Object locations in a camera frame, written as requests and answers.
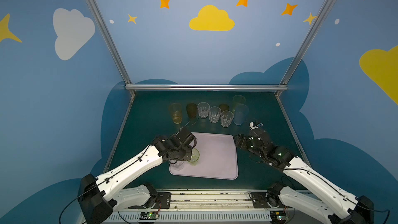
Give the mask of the green faceted glass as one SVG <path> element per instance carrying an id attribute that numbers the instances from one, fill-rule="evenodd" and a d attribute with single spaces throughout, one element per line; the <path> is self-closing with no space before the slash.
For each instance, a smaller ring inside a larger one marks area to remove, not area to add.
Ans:
<path id="1" fill-rule="evenodd" d="M 189 160 L 189 164 L 191 166 L 196 166 L 199 162 L 199 158 L 200 158 L 200 152 L 194 148 L 191 151 L 191 159 Z"/>

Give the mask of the lilac plastic tray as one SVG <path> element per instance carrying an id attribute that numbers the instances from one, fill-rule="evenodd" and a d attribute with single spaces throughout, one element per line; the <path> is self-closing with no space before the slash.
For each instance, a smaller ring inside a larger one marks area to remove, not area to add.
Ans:
<path id="1" fill-rule="evenodd" d="M 176 176 L 235 180 L 238 177 L 237 153 L 233 136 L 194 132 L 199 159 L 180 166 L 171 164 L 169 171 Z"/>

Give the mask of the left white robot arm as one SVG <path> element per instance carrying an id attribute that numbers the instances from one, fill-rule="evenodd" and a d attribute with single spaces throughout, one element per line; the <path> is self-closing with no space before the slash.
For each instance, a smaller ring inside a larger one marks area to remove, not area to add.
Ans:
<path id="1" fill-rule="evenodd" d="M 103 223 L 119 205 L 116 195 L 145 172 L 166 161 L 188 161 L 197 138 L 192 134 L 158 136 L 143 151 L 110 172 L 80 181 L 77 202 L 87 224 Z"/>

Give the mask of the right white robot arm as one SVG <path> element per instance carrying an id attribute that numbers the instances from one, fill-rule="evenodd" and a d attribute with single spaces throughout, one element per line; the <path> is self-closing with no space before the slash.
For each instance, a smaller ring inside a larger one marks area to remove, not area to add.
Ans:
<path id="1" fill-rule="evenodd" d="M 292 207 L 324 224 L 374 223 L 374 203 L 368 197 L 356 197 L 333 184 L 288 148 L 274 145 L 261 127 L 253 126 L 249 135 L 238 134 L 233 140 L 237 148 L 259 157 L 316 196 L 309 197 L 276 182 L 266 192 L 269 207 Z"/>

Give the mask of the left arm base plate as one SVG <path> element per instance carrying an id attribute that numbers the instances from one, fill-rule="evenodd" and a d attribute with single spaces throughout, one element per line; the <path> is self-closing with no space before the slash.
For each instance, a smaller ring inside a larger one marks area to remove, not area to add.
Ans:
<path id="1" fill-rule="evenodd" d="M 137 209 L 155 209 L 161 207 L 161 209 L 169 209 L 171 203 L 170 192 L 160 192 L 154 196 L 150 196 L 149 200 L 143 206 L 136 206 Z"/>

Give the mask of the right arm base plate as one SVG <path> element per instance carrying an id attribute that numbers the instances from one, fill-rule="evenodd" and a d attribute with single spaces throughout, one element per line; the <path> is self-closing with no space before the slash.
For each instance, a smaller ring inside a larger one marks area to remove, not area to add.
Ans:
<path id="1" fill-rule="evenodd" d="M 249 197 L 254 208 L 292 208 L 281 202 L 279 192 L 253 191 L 249 193 Z"/>

